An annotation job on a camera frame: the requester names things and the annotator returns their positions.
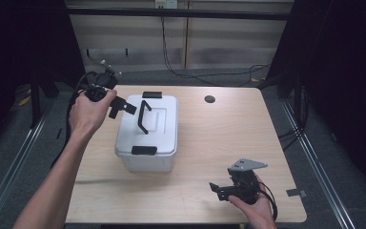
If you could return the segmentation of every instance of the white plastic container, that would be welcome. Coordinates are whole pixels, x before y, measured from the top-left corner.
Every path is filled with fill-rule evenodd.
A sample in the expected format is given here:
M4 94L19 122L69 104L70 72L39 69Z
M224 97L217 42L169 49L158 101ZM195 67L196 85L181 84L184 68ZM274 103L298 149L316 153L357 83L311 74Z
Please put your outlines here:
M141 106L143 100L151 110ZM129 171L169 172L177 147L177 99L169 95L163 95L162 98L131 95L127 102L137 107L137 112L135 115L123 113L115 141L115 153ZM142 109L142 126L147 134L138 126Z

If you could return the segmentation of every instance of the person's left hand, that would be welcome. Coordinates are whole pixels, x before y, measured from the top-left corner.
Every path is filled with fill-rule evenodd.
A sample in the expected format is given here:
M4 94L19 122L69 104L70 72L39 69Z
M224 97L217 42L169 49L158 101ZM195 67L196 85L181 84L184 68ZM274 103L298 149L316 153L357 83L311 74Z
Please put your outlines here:
M116 90L108 90L102 100L92 102L85 96L84 92L81 92L70 111L71 133L77 132L92 137L103 124L110 104L116 96Z

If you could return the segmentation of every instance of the forearm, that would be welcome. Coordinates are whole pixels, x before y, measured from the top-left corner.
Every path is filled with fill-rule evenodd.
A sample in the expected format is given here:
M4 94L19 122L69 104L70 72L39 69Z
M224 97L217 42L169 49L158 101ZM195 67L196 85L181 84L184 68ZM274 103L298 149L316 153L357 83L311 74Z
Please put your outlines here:
M73 184L91 136L73 133L61 157L32 196L13 228L62 228Z

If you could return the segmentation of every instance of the gray carpet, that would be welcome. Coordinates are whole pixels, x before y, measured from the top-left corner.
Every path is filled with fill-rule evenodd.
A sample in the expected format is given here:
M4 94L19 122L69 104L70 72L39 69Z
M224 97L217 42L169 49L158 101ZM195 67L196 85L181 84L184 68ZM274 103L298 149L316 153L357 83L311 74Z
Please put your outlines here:
M247 70L249 69L196 70L190 71L190 74L232 73L233 71L235 73L241 73ZM253 77L254 79L258 79L260 75L254 73ZM195 78L182 78L168 71L123 73L118 79L120 85L213 86ZM248 82L250 75L204 76L201 79L210 81L214 85L235 87ZM253 87L256 84L258 82L251 80L245 84L245 87ZM24 204L50 169L52 160L62 149L65 133L65 112L71 93L66 87L62 87L61 84L58 85L62 92L53 101L53 107L47 116L44 128L37 138L19 177L14 182L10 194L3 205L0 212L0 228L11 228ZM268 87L262 91L262 94L277 135L287 133L292 127L284 113L281 100L276 95L276 87ZM21 143L26 137L30 123L30 103L24 107L13 105L13 108L8 113L6 127L0 135L0 180L5 176ZM62 134L57 137L60 129L62 129ZM311 140L320 162L323 164L329 178L352 216L356 228L366 228L366 178L350 161L344 148L332 140L330 130L325 125L324 120L315 113L313 108L310 110L305 132ZM290 138L282 141L282 146L286 146L291 140ZM296 141L284 153L298 189L306 191L308 195L302 200L308 218L300 224L279 224L278 226L311 229L341 228L300 144ZM67 228L100 228L100 225L70 224L67 225ZM126 228L126 226L120 225L112 228Z

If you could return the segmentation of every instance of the wooden table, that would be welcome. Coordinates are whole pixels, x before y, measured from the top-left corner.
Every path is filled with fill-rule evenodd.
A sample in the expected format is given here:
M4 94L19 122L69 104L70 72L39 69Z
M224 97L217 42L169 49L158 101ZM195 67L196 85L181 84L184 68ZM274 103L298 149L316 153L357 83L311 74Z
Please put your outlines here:
M219 201L209 182L233 185L227 168L244 157L265 162L255 170L271 188L277 222L302 222L300 197L261 92L249 88L117 86L118 95L160 91L178 100L178 143L169 173L131 173L114 152L121 115L106 118L83 157L67 222L244 223L244 215ZM207 103L206 95L215 97Z

